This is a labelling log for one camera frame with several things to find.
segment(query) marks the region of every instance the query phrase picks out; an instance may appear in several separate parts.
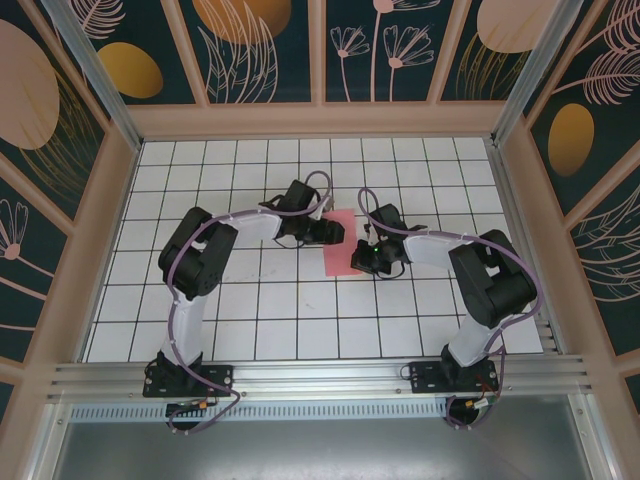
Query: wooden frame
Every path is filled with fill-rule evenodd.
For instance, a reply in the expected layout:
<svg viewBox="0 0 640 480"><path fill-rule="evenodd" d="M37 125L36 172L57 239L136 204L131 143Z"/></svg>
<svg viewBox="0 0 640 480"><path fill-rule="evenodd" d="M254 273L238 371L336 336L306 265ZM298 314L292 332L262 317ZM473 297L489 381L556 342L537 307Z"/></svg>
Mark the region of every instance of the wooden frame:
<svg viewBox="0 0 640 480"><path fill-rule="evenodd" d="M326 101L326 0L307 0L311 101L215 105L209 102L178 0L162 0L169 27L196 99L195 105L136 105L129 111L146 138L208 139L258 135L437 134L485 135L504 101L440 102L471 0L454 0L426 101Z"/></svg>
<svg viewBox="0 0 640 480"><path fill-rule="evenodd" d="M636 352L615 357L533 137L521 118L503 148L521 214L568 351L581 354L614 450L627 476L640 469L640 423L620 372L640 367Z"/></svg>

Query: leaf illustration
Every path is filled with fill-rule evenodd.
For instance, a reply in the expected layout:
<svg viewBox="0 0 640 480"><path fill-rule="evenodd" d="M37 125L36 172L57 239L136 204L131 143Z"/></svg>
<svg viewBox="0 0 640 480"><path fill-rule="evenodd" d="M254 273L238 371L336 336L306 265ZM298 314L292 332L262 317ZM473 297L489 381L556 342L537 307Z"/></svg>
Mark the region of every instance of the leaf illustration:
<svg viewBox="0 0 640 480"><path fill-rule="evenodd" d="M640 85L640 50L600 55L579 83L589 103L620 105Z"/></svg>
<svg viewBox="0 0 640 480"><path fill-rule="evenodd" d="M640 186L615 208L584 219L574 242L596 300L640 295Z"/></svg>
<svg viewBox="0 0 640 480"><path fill-rule="evenodd" d="M215 103L270 102L278 85L278 57L267 24L246 3L242 18L229 0L218 5L202 2L213 30L230 41L198 28L209 54L207 92Z"/></svg>
<svg viewBox="0 0 640 480"><path fill-rule="evenodd" d="M600 215L594 215L582 220L577 227L578 234L574 236L578 250L591 247L597 242L608 238L615 229L625 226L629 221L633 225L634 219L637 219L640 214L639 200L640 186L617 207Z"/></svg>
<svg viewBox="0 0 640 480"><path fill-rule="evenodd" d="M640 45L640 0L616 0L609 13L604 40L618 53Z"/></svg>
<svg viewBox="0 0 640 480"><path fill-rule="evenodd" d="M120 24L122 0L69 0L82 30L89 38L105 40Z"/></svg>

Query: mounting plate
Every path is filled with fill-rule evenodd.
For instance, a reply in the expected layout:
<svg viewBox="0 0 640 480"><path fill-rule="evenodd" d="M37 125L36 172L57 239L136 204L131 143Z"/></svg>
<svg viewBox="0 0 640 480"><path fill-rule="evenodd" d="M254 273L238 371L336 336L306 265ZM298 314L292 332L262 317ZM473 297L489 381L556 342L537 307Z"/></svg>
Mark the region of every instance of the mounting plate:
<svg viewBox="0 0 640 480"><path fill-rule="evenodd" d="M413 393L482 392L482 383L478 381L478 376L489 387L498 390L496 366L487 359L464 368L454 384L445 377L440 361L411 362L408 368Z"/></svg>
<svg viewBox="0 0 640 480"><path fill-rule="evenodd" d="M202 365L198 373L218 385L230 388L233 386L233 367L231 365ZM195 382L195 385L189 388L186 385L168 380L165 375L162 375L160 367L155 365L148 367L142 396L145 398L204 398L207 396L208 387L200 382ZM229 397L230 394L216 390L215 396Z"/></svg>

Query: purple cable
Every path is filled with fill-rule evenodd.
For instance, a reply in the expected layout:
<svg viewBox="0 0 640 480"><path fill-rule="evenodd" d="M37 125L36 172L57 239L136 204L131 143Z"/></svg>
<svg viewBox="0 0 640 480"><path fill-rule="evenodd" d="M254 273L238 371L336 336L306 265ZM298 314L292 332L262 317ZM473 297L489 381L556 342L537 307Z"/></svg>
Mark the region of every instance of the purple cable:
<svg viewBox="0 0 640 480"><path fill-rule="evenodd" d="M498 350L496 350L495 352L493 352L491 355L497 355L501 353L500 356L500 380L498 380L498 391L496 392L496 397L500 397L500 395L502 394L502 384L504 382L504 363L507 357L507 349L504 348L504 345L502 347L500 347ZM466 428L467 430L473 430L474 428L478 428L480 425L482 425L484 422L487 421L487 418L489 418L491 416L491 413L493 412L494 407L496 406L496 404L494 403L493 405L490 405L488 407L487 412L480 417L480 420L476 421L473 423L473 427L471 425L465 425L464 423L462 423L459 420L456 420L455 418L453 418L451 416L451 405L453 404L453 401L458 398L455 395L453 395L452 397L449 397L447 399L447 406L445 409L445 416L444 416L444 421L447 422L449 424L450 427L455 428L456 430L459 428Z"/></svg>
<svg viewBox="0 0 640 480"><path fill-rule="evenodd" d="M175 419L176 415L178 415L180 413L178 410L176 410L169 417L169 427L172 429L172 432L174 434L175 433L181 433L182 435L186 436L186 435L189 435L189 434L201 432L201 431L209 428L211 425L216 423L225 413L227 413L229 410L231 410L233 407L235 407L238 404L238 402L240 401L240 398L241 398L241 395L237 391L235 391L235 390L233 390L233 389L231 389L229 387L226 387L224 385L218 385L217 383L213 383L210 380L208 380L208 379L202 377L201 375L198 375L196 372L194 372L184 362L184 359L182 358L182 355L180 355L180 351L178 350L178 347L176 347L176 339L175 339L175 336L173 334L173 322L174 322L174 317L175 317L175 314L176 314L176 308L178 306L178 292L176 291L176 289L173 286L173 277L175 276L176 269L178 268L178 264L180 263L180 261L184 257L184 255L187 252L187 250L189 249L189 247L191 247L191 244L196 240L196 238L198 238L198 236L202 232L204 232L207 228L209 228L214 223L222 222L222 221L226 221L226 220L232 220L233 218L243 217L245 215L253 215L253 214L256 214L256 213L263 213L263 212L271 213L271 214L282 216L282 217L295 217L297 215L307 215L309 213L313 213L318 208L318 205L321 205L322 202L324 202L329 197L329 194L331 192L331 187L332 187L331 177L329 177L329 175L327 175L326 172L323 172L321 170L315 170L315 171L311 172L309 174L309 176L307 177L307 181L311 177L313 177L314 175L322 175L323 177L325 177L327 179L327 183L328 183L327 192L322 196L322 198L320 198L320 200L318 201L317 204L315 204L315 205L313 205L313 206L311 206L311 207L309 207L309 208L307 208L305 210L301 210L299 212L278 212L278 211L275 211L275 210L271 210L271 209L269 209L267 207L264 207L264 208L257 208L255 210L243 210L241 212L227 213L226 215L219 215L217 217L213 217L210 220L207 220L202 225L200 225L200 227L191 235L191 237L189 237L189 239L185 242L185 244L182 246L182 248L178 252L178 255L176 255L175 260L171 264L171 268L169 268L169 274L167 275L167 286L169 287L169 290L171 291L171 295L173 296L173 302L171 303L171 310L169 311L169 322L168 322L168 327L167 327L169 329L169 342L171 344L171 350L173 351L173 354L175 355L176 360L178 361L178 364L189 375L191 375L193 378L198 380L200 383L206 385L210 389L220 390L222 392L228 393L230 395L234 395L236 397L235 400L233 400L229 405L227 405L225 408L223 408L211 420L207 420L204 423L199 423L198 425L196 425L195 427L193 427L190 430L178 430L173 425L173 420Z"/></svg>
<svg viewBox="0 0 640 480"><path fill-rule="evenodd" d="M434 237L442 237L442 238L454 238L454 239L461 239L461 240L469 240L472 242L477 242L477 243L481 243L483 245L486 245L490 248L493 248L495 250L498 250L499 252L503 253L504 255L506 255L507 257L509 257L511 260L513 260L514 262L516 262L518 265L520 265L520 267L527 273L527 275L529 275L529 277L531 278L531 280L533 281L534 285L536 286L536 290L538 292L538 300L536 301L536 304L534 305L534 307L531 309L531 311L525 313L524 315L521 315L519 317L513 318L511 320L507 320L505 322L503 322L500 327L494 332L494 334L491 336L491 338L489 338L489 341L487 342L487 345L485 345L484 347L484 353L487 355L496 355L498 353L502 353L501 356L501 360L500 360L500 380L499 380L499 384L498 384L498 392L497 392L497 396L500 396L500 394L502 393L502 384L504 381L504 364L505 364L505 359L506 359L506 354L507 354L507 350L505 348L505 346L503 345L502 347L500 347L498 350L496 350L494 353L489 353L489 350L491 349L491 346L493 345L493 343L496 341L496 339L502 334L502 331L513 325L514 323L518 323L518 322L522 322L523 320L526 320L527 318L531 318L534 315L536 315L540 309L542 308L542 304L544 303L544 293L542 292L542 285L540 284L540 279L538 278L538 276L535 274L535 272L533 271L533 269L531 267L529 267L529 265L527 265L520 257L518 257L516 254L514 254L513 252L510 252L509 250L507 250L506 248L504 248L501 245L498 245L497 243L493 243L490 242L489 240L485 240L484 238L480 238L480 237L476 237L474 235L460 235L457 233L451 233L451 232L442 232L442 231L438 231L438 230L427 230L427 231L414 231L414 230L399 230L397 228L392 228L392 227L388 227L386 225L384 225L383 223L378 222L376 219L372 218L371 215L369 215L369 212L367 211L367 209L365 208L363 202L362 202L362 194L364 193L368 193L369 195L371 195L371 197L373 198L375 204L376 204L376 209L380 207L380 203L378 202L378 197L376 197L376 194L373 193L373 191L367 187L361 188L358 191L358 205L360 206L360 210L362 210L362 213L364 213L365 217L367 217L367 219L373 224L376 225L388 232L392 232L392 233L398 233L400 235L407 235L407 236L418 236L418 235L432 235ZM451 405L453 404L453 401L456 399L456 396L452 396L449 397L447 399L447 406L445 409L445 421L447 422L447 424L449 424L451 427L453 428L463 428L466 427L468 430L471 430L471 425L465 425L462 422L456 420L455 418L453 418L450 414L451 411ZM489 418L491 412L493 411L493 408L495 407L495 403L489 407L488 411L482 416L482 418L480 418L480 420L478 420L474 425L474 428L478 427L479 425L482 425L487 418Z"/></svg>
<svg viewBox="0 0 640 480"><path fill-rule="evenodd" d="M367 220L369 220L373 225L376 225L388 232L392 232L392 233L398 233L400 235L407 235L407 236L419 236L419 235L427 235L427 236L433 236L433 237L441 237L441 238L454 238L454 239L458 239L458 240L469 240L471 242L477 242L477 243L481 243L482 245L486 245L487 247L493 248L494 250L498 250L500 253L503 253L504 255L506 255L507 257L509 257L511 260L513 260L514 262L516 262L518 265L520 265L520 267L522 268L522 270L524 270L526 272L527 275L529 275L529 277L531 278L531 280L533 281L534 285L536 286L536 290L538 293L538 299L536 301L536 304L533 306L533 308L519 316L516 318L512 318L511 320L506 320L504 322L502 322L502 324L500 324L500 327L494 332L494 334L489 338L489 341L487 342L486 346L484 347L484 353L485 354L489 354L489 350L491 349L491 346L493 345L493 343L496 341L496 339L502 335L502 331L513 325L514 323L518 323L518 322L522 322L523 320L526 320L527 318L531 318L535 315L538 314L538 312L540 311L540 309L542 308L542 304L544 303L544 293L542 291L542 285L540 283L540 280L538 279L538 276L536 275L536 273L533 271L533 269L531 267L529 267L529 265L527 265L520 257L518 257L515 253L507 250L506 248L504 248L502 245L498 245L497 243L493 243L490 242L489 240L485 240L484 238L480 238L480 237L476 237L474 235L460 235L459 233L451 233L451 232L442 232L439 230L426 230L426 231L420 231L420 230L399 230L397 228L392 228L392 227L388 227L386 225L384 225L383 223L378 222L376 219L372 218L371 215L369 215L369 212L367 211L367 209L365 208L363 202L362 202L362 194L364 193L368 193L369 195L371 195L371 197L373 198L373 200L376 203L376 208L379 208L380 204L378 202L378 197L376 197L376 194L373 193L373 191L367 187L363 187L360 190L358 190L358 205L360 207L360 210L362 210L362 213L364 213L364 216L367 217Z"/></svg>

